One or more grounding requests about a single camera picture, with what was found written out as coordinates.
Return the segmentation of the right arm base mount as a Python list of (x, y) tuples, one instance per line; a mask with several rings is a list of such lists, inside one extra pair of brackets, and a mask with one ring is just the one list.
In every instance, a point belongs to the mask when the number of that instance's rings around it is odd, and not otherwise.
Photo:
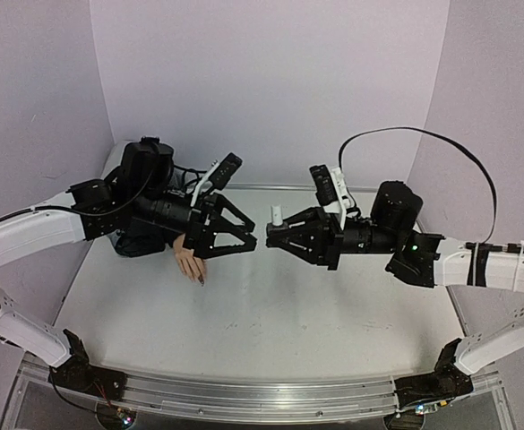
[(455, 339), (443, 347), (432, 372), (395, 380), (399, 409), (453, 400), (473, 391), (471, 377), (455, 366), (455, 352), (460, 342), (461, 339)]

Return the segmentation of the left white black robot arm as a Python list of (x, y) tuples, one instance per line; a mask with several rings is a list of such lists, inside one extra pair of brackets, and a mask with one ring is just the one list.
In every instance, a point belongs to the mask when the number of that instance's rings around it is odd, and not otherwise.
[[(191, 192), (174, 187), (174, 150), (154, 137), (127, 143), (103, 178), (69, 187), (49, 200), (0, 217), (0, 268), (66, 244), (127, 230), (133, 221), (171, 231), (201, 260), (252, 252), (254, 223), (221, 190), (241, 168), (234, 153), (198, 172)], [(80, 338), (22, 313), (0, 289), (0, 340), (38, 357), (76, 391), (96, 373)]]

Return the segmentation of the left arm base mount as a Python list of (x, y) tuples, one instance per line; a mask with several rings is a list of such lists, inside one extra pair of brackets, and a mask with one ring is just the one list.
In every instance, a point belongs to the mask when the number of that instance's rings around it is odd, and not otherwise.
[(82, 340), (68, 329), (63, 330), (69, 347), (70, 357), (61, 365), (50, 366), (48, 380), (56, 388), (100, 396), (118, 401), (124, 396), (127, 376), (116, 369), (93, 365)]

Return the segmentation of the mannequin hand with long nails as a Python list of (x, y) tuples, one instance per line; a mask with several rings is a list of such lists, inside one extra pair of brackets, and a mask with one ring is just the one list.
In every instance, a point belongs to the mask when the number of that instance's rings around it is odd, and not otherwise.
[(193, 250), (184, 246), (185, 235), (179, 236), (173, 242), (173, 251), (180, 271), (190, 280), (205, 283), (207, 270), (204, 260), (195, 257)]

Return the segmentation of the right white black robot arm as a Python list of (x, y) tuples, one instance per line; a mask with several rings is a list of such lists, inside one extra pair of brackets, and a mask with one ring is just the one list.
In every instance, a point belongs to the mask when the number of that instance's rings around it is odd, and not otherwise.
[[(463, 242), (416, 231), (422, 199), (400, 181), (383, 182), (368, 217), (343, 219), (331, 192), (320, 187), (318, 205), (284, 218), (271, 209), (266, 245), (308, 262), (337, 270), (343, 254), (386, 254), (385, 270), (415, 287), (495, 288), (524, 295), (524, 243)], [(454, 343), (451, 362), (472, 375), (524, 348), (524, 309), (490, 334)]]

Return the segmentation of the white nail polish cap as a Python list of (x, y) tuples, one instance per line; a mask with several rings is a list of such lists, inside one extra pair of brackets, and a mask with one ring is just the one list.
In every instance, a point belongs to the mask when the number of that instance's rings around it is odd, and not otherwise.
[(282, 209), (280, 205), (271, 206), (271, 224), (276, 227), (283, 224)]

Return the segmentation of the purple nail polish bottle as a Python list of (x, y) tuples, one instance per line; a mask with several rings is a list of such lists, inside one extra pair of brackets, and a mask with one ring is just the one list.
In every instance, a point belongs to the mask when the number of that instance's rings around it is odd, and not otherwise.
[(287, 228), (287, 225), (285, 223), (282, 223), (280, 225), (276, 225), (272, 222), (268, 223), (266, 226), (266, 232), (268, 234), (273, 234), (274, 232), (282, 231)]

